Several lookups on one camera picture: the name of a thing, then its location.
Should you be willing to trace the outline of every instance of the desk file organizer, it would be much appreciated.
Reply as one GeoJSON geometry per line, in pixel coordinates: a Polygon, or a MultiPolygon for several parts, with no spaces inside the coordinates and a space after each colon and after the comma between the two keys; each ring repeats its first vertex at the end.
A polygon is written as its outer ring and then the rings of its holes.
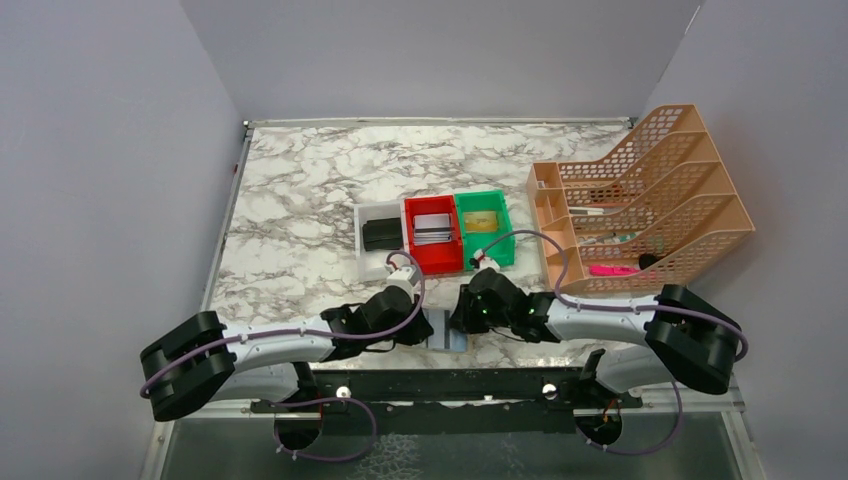
{"type": "MultiPolygon", "coordinates": [[[[721,157],[694,105],[653,110],[606,156],[593,162],[535,163],[527,179],[535,226],[566,251],[563,291],[570,294],[659,292],[687,284],[754,231],[721,157]],[[605,215],[571,215],[575,206],[619,207],[605,215]],[[609,235],[617,244],[579,246],[609,235]],[[637,267],[632,275],[593,277],[590,265],[637,267]]],[[[553,287],[563,261],[539,240],[543,277],[553,287]]]]}

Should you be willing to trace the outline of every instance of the card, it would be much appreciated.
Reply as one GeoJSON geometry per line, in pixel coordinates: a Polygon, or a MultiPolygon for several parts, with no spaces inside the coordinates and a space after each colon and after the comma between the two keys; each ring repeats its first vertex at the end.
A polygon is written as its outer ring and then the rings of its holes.
{"type": "Polygon", "coordinates": [[[412,225],[417,230],[450,230],[450,214],[434,213],[431,215],[416,215],[412,219],[412,225]]]}
{"type": "Polygon", "coordinates": [[[468,233],[494,233],[498,231],[498,214],[494,210],[466,212],[462,215],[468,233]]]}
{"type": "Polygon", "coordinates": [[[422,245],[432,245],[434,243],[448,243],[450,242],[450,237],[447,238],[414,238],[412,240],[413,245],[420,247],[422,245]]]}

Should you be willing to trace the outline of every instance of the glass panel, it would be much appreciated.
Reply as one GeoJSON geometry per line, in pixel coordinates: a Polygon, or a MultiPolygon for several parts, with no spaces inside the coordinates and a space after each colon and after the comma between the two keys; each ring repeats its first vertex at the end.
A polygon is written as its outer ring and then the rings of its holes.
{"type": "MultiPolygon", "coordinates": [[[[627,415],[620,448],[662,440],[673,415],[627,415]]],[[[186,419],[177,422],[164,479],[738,479],[741,478],[719,413],[686,415],[677,441],[657,454],[619,457],[586,446],[578,435],[505,433],[388,435],[367,457],[322,464],[276,454],[271,422],[186,419]]],[[[346,454],[362,437],[322,437],[310,451],[346,454]]]]}

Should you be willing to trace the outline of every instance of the screw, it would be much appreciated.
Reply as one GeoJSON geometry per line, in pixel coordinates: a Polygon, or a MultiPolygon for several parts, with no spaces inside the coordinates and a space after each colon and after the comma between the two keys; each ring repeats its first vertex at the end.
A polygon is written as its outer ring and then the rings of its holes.
{"type": "Polygon", "coordinates": [[[556,398],[557,390],[556,385],[553,383],[546,383],[544,387],[542,387],[542,395],[545,396],[548,400],[553,400],[556,398]]]}

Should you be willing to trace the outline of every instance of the marble tabletop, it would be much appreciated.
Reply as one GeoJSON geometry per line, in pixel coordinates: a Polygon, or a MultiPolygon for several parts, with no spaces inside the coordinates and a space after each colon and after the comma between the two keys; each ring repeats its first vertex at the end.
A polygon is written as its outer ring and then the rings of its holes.
{"type": "MultiPolygon", "coordinates": [[[[513,228],[532,228],[524,185],[537,161],[600,158],[624,123],[277,127],[255,130],[211,308],[222,321],[300,320],[380,291],[362,283],[353,205],[408,196],[501,189],[513,228]]],[[[534,238],[519,238],[504,273],[543,288],[534,238]]],[[[426,307],[453,310],[470,275],[427,278],[426,307]]],[[[398,346],[316,368],[469,368],[582,365],[604,342],[525,344],[496,334],[469,338],[466,353],[398,346]]]]}

